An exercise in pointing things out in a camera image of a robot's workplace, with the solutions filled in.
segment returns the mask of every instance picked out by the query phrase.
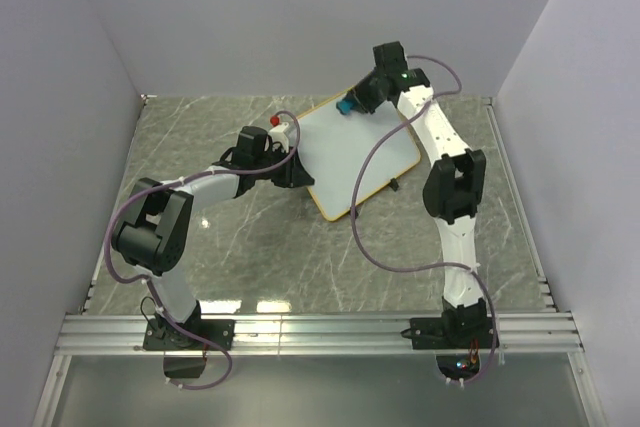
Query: cable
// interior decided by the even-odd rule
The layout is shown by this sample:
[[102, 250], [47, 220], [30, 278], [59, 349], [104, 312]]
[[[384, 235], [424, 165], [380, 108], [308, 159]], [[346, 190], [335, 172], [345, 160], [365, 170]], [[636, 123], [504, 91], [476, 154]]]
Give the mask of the cable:
[[289, 160], [291, 160], [291, 158], [295, 155], [296, 151], [298, 150], [298, 146], [300, 145], [300, 124], [298, 122], [298, 119], [296, 119], [295, 115], [293, 115], [291, 112], [289, 112], [288, 110], [280, 110], [278, 112], [275, 113], [275, 115], [286, 115], [288, 117], [291, 118], [291, 120], [293, 121], [293, 124], [295, 125], [296, 128], [296, 141], [293, 145], [293, 147], [289, 150], [289, 153], [285, 156], [284, 159], [282, 159], [280, 162], [275, 163], [274, 165], [271, 165], [269, 167], [265, 167], [262, 169], [256, 169], [256, 170], [205, 170], [203, 172], [198, 172], [196, 174], [192, 174], [188, 177], [184, 177], [181, 178], [180, 180], [174, 180], [173, 182], [169, 182], [166, 184], [161, 184], [161, 185], [157, 185], [155, 187], [151, 187], [149, 189], [145, 189], [142, 190], [134, 195], [132, 195], [131, 197], [129, 197], [119, 208], [118, 210], [116, 210], [115, 214], [113, 214], [113, 216], [111, 217], [110, 221], [109, 221], [109, 225], [107, 226], [107, 232], [104, 236], [104, 241], [103, 241], [103, 252], [104, 252], [104, 262], [105, 265], [107, 267], [107, 271], [109, 272], [109, 275], [111, 275], [111, 277], [113, 277], [113, 279], [120, 283], [120, 284], [131, 284], [133, 282], [136, 282], [138, 280], [142, 281], [143, 283], [146, 283], [147, 287], [149, 288], [149, 292], [151, 293], [151, 297], [153, 298], [154, 302], [156, 303], [156, 309], [162, 312], [163, 317], [167, 320], [167, 322], [169, 323], [169, 325], [171, 325], [171, 327], [173, 327], [176, 331], [178, 331], [179, 333], [181, 333], [182, 335], [189, 337], [190, 339], [193, 339], [195, 341], [201, 342], [205, 345], [208, 345], [209, 347], [221, 352], [227, 359], [227, 370], [225, 371], [224, 374], [222, 374], [222, 376], [220, 378], [218, 378], [217, 380], [209, 383], [209, 384], [204, 384], [204, 385], [186, 385], [186, 384], [182, 384], [181, 382], [178, 382], [177, 380], [170, 380], [169, 382], [172, 383], [173, 385], [178, 386], [180, 389], [184, 389], [184, 390], [205, 390], [205, 389], [209, 389], [211, 387], [215, 387], [217, 385], [220, 385], [222, 382], [224, 382], [227, 377], [229, 377], [229, 374], [231, 374], [231, 370], [233, 369], [233, 359], [231, 358], [231, 355], [229, 354], [229, 352], [222, 347], [221, 345], [216, 344], [215, 342], [212, 342], [208, 339], [205, 339], [204, 337], [200, 337], [199, 335], [196, 335], [192, 332], [189, 332], [188, 330], [180, 327], [180, 325], [178, 325], [178, 323], [173, 319], [173, 317], [171, 317], [171, 314], [166, 310], [166, 308], [164, 307], [162, 300], [160, 299], [160, 295], [158, 295], [158, 291], [156, 290], [155, 286], [153, 285], [153, 279], [151, 278], [151, 276], [149, 275], [144, 275], [144, 274], [139, 274], [139, 275], [134, 275], [133, 277], [122, 277], [120, 274], [118, 274], [118, 272], [116, 272], [115, 267], [113, 266], [113, 259], [111, 257], [111, 237], [113, 236], [113, 232], [115, 231], [116, 225], [118, 223], [118, 220], [120, 219], [120, 217], [122, 217], [122, 214], [129, 208], [131, 207], [131, 205], [140, 200], [143, 197], [146, 197], [148, 195], [154, 194], [156, 192], [162, 192], [165, 190], [169, 190], [169, 189], [173, 189], [176, 187], [180, 187], [182, 185], [186, 185], [189, 184], [195, 180], [201, 179], [203, 177], [207, 177], [209, 175], [220, 175], [220, 174], [233, 174], [233, 175], [258, 175], [258, 174], [265, 174], [267, 172], [271, 172], [272, 170], [276, 170], [279, 169], [280, 167], [282, 167], [283, 165], [285, 165], [287, 162], [289, 162]]
[[224, 153], [220, 156], [220, 162], [224, 162], [225, 160], [227, 160], [227, 157], [231, 155], [233, 149], [234, 147], [229, 147], [227, 150], [225, 150]]
[[142, 314], [142, 316], [144, 317], [144, 320], [146, 320], [146, 321], [147, 321], [147, 324], [148, 324], [148, 323], [150, 322], [150, 321], [149, 321], [149, 316], [148, 316], [147, 314], [145, 314], [145, 313], [144, 313], [144, 308], [143, 308], [143, 307], [144, 307], [144, 301], [145, 301], [145, 300], [147, 300], [147, 299], [148, 299], [148, 300], [150, 300], [151, 302], [153, 302], [153, 309], [154, 309], [154, 310], [156, 309], [156, 307], [157, 307], [157, 306], [156, 306], [156, 301], [155, 301], [155, 300], [153, 300], [153, 297], [151, 297], [151, 296], [149, 296], [149, 295], [145, 295], [145, 296], [142, 298], [142, 300], [140, 301], [140, 313]]
[[417, 266], [417, 267], [409, 267], [409, 268], [406, 268], [406, 269], [391, 267], [389, 265], [383, 264], [382, 262], [380, 262], [377, 259], [375, 259], [367, 251], [365, 246], [362, 244], [362, 240], [360, 239], [360, 235], [358, 234], [358, 228], [356, 226], [356, 219], [357, 219], [357, 216], [358, 216], [357, 210], [356, 210], [357, 203], [358, 203], [358, 191], [360, 190], [360, 184], [362, 183], [362, 179], [364, 177], [364, 173], [367, 170], [367, 167], [369, 166], [369, 163], [371, 162], [371, 159], [373, 158], [375, 153], [378, 151], [378, 149], [387, 140], [389, 140], [391, 137], [393, 137], [395, 134], [400, 132], [402, 129], [406, 129], [413, 122], [415, 122], [417, 119], [419, 119], [424, 114], [426, 114], [427, 110], [429, 109], [429, 107], [431, 106], [431, 104], [433, 103], [434, 100], [436, 100], [436, 99], [438, 99], [440, 97], [443, 97], [445, 95], [459, 94], [462, 91], [462, 82], [460, 81], [460, 77], [458, 77], [458, 74], [456, 74], [455, 71], [451, 67], [449, 67], [447, 64], [445, 64], [441, 60], [434, 59], [433, 57], [427, 57], [426, 55], [409, 55], [409, 56], [407, 56], [407, 58], [408, 59], [427, 60], [429, 62], [433, 62], [435, 64], [438, 64], [441, 67], [444, 67], [453, 76], [454, 80], [456, 81], [457, 88], [454, 89], [454, 90], [449, 90], [449, 91], [440, 92], [438, 94], [434, 94], [429, 100], [427, 100], [427, 102], [424, 104], [422, 109], [420, 109], [420, 111], [416, 115], [414, 115], [410, 119], [405, 120], [404, 122], [402, 122], [397, 127], [394, 127], [393, 129], [391, 129], [388, 133], [386, 133], [373, 146], [373, 148], [371, 149], [371, 152], [369, 152], [369, 154], [367, 155], [366, 159], [364, 160], [364, 163], [362, 164], [362, 167], [360, 168], [360, 172], [358, 173], [358, 177], [356, 178], [356, 183], [355, 183], [355, 185], [353, 187], [353, 195], [351, 197], [351, 210], [350, 210], [350, 213], [349, 213], [349, 218], [351, 219], [351, 231], [353, 232], [353, 238], [356, 241], [356, 245], [358, 246], [358, 249], [360, 249], [360, 252], [362, 252], [362, 255], [364, 255], [364, 257], [369, 262], [371, 262], [373, 265], [375, 265], [375, 266], [377, 266], [377, 267], [379, 267], [379, 268], [381, 268], [383, 270], [386, 270], [387, 272], [413, 273], [413, 272], [422, 272], [422, 271], [425, 271], [425, 270], [436, 269], [436, 268], [439, 268], [439, 267], [456, 267], [458, 269], [463, 269], [463, 270], [466, 270], [467, 272], [469, 272], [473, 276], [473, 278], [476, 280], [476, 282], [478, 282], [478, 285], [480, 286], [480, 290], [482, 290], [482, 294], [487, 299], [487, 304], [489, 305], [489, 311], [491, 312], [491, 324], [492, 324], [492, 328], [493, 328], [493, 337], [492, 337], [492, 341], [491, 341], [491, 350], [489, 351], [489, 358], [487, 359], [487, 363], [480, 368], [480, 371], [475, 376], [473, 376], [471, 379], [468, 379], [466, 382], [464, 382], [464, 384], [468, 384], [468, 383], [480, 380], [486, 374], [487, 369], [489, 368], [489, 366], [493, 362], [493, 358], [495, 356], [495, 351], [496, 351], [496, 346], [497, 346], [497, 343], [498, 343], [498, 328], [497, 328], [497, 321], [496, 321], [496, 318], [497, 318], [496, 317], [496, 311], [495, 311], [495, 308], [494, 308], [494, 305], [493, 305], [493, 301], [491, 300], [491, 297], [489, 296], [489, 290], [487, 289], [487, 286], [484, 284], [482, 279], [480, 279], [480, 276], [471, 267], [469, 267], [468, 265], [465, 265], [465, 264], [461, 264], [459, 262], [448, 262], [448, 261], [435, 262], [433, 264], [421, 265], [421, 266]]

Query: blue marker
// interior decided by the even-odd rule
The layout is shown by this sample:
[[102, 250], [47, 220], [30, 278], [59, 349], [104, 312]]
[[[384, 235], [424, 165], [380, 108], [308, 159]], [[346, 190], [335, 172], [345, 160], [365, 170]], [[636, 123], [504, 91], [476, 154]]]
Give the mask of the blue marker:
[[348, 115], [355, 105], [356, 104], [350, 100], [342, 99], [336, 102], [336, 109], [338, 109], [342, 115]]

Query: white board surface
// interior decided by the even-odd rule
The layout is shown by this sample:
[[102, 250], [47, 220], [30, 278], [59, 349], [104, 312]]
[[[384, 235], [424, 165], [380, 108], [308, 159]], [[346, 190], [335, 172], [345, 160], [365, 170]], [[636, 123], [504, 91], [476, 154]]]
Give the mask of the white board surface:
[[[337, 220], [349, 211], [358, 172], [373, 146], [402, 122], [391, 102], [375, 114], [336, 109], [340, 97], [303, 114], [299, 118], [301, 140], [298, 153], [302, 165], [315, 179], [309, 187], [320, 212], [327, 220]], [[420, 161], [420, 150], [406, 129], [391, 137], [371, 160], [362, 179], [358, 204], [400, 177]]]

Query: black mounting bracket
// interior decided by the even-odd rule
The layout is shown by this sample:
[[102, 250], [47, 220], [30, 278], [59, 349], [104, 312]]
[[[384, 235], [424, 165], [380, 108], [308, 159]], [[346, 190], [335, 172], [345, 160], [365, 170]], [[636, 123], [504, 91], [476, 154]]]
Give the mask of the black mounting bracket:
[[[198, 329], [194, 334], [210, 340], [225, 350], [230, 350], [233, 343], [235, 320], [229, 319], [202, 319], [198, 323]], [[203, 350], [204, 345], [197, 341], [184, 342], [184, 337], [177, 332], [172, 332], [170, 327], [160, 325], [157, 318], [149, 319], [145, 332], [142, 348], [152, 352], [167, 352], [174, 350]]]
[[[413, 350], [454, 350], [467, 349], [469, 343], [452, 341], [445, 335], [444, 323], [438, 317], [425, 317], [409, 319], [409, 328], [402, 331], [405, 339], [411, 340]], [[490, 329], [479, 330], [474, 338], [478, 340], [479, 349], [490, 349], [493, 341], [493, 332]]]
[[431, 217], [449, 224], [465, 215], [475, 217], [482, 201], [486, 165], [484, 152], [470, 149], [435, 161], [422, 190], [422, 200]]
[[[231, 350], [235, 323], [235, 320], [229, 319], [200, 319], [197, 331], [194, 333], [211, 340], [225, 350]], [[169, 379], [197, 379], [202, 375], [207, 364], [205, 346], [200, 342], [185, 339], [167, 326], [162, 318], [156, 317], [149, 320], [142, 348], [154, 352], [202, 351], [202, 356], [198, 357], [165, 357], [163, 370], [165, 377]]]
[[339, 108], [342, 114], [351, 109], [373, 114], [387, 100], [397, 106], [401, 92], [417, 85], [431, 85], [422, 69], [409, 68], [400, 42], [375, 46], [373, 58], [373, 70], [345, 95], [343, 100], [349, 107], [344, 112]]
[[[238, 142], [235, 147], [227, 149], [218, 162], [231, 170], [256, 170], [271, 167], [284, 160], [288, 155], [282, 149], [273, 149], [273, 140], [266, 130], [255, 126], [244, 126], [238, 134]], [[304, 169], [298, 152], [291, 159], [276, 170], [262, 174], [240, 175], [240, 185], [236, 197], [240, 197], [251, 189], [257, 180], [271, 180], [273, 185], [282, 188], [296, 188], [313, 185], [315, 180]]]
[[[152, 179], [140, 179], [131, 196], [159, 185]], [[128, 264], [141, 265], [154, 275], [169, 272], [184, 252], [192, 207], [191, 194], [172, 189], [138, 199], [118, 221], [111, 246]], [[158, 215], [160, 220], [152, 219]]]

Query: metal frame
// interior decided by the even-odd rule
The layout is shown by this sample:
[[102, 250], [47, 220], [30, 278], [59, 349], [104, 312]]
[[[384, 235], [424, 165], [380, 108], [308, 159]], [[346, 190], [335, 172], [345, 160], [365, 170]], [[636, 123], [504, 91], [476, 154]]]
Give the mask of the metal frame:
[[[424, 355], [400, 332], [415, 314], [204, 315], [234, 319], [232, 354], [242, 355]], [[500, 338], [505, 353], [581, 352], [582, 343], [570, 313], [502, 314]], [[55, 355], [179, 355], [201, 351], [147, 352], [142, 349], [147, 323], [141, 316], [67, 316]], [[464, 353], [465, 350], [439, 351]]]
[[70, 364], [71, 356], [60, 355], [53, 357], [49, 375], [38, 404], [38, 410], [36, 410], [36, 416], [33, 420], [34, 427], [45, 427], [53, 423]]
[[591, 427], [606, 427], [607, 419], [591, 379], [591, 371], [587, 365], [587, 358], [584, 352], [575, 352], [568, 355], [573, 378], [578, 388], [578, 395], [582, 401], [582, 407], [589, 425]]

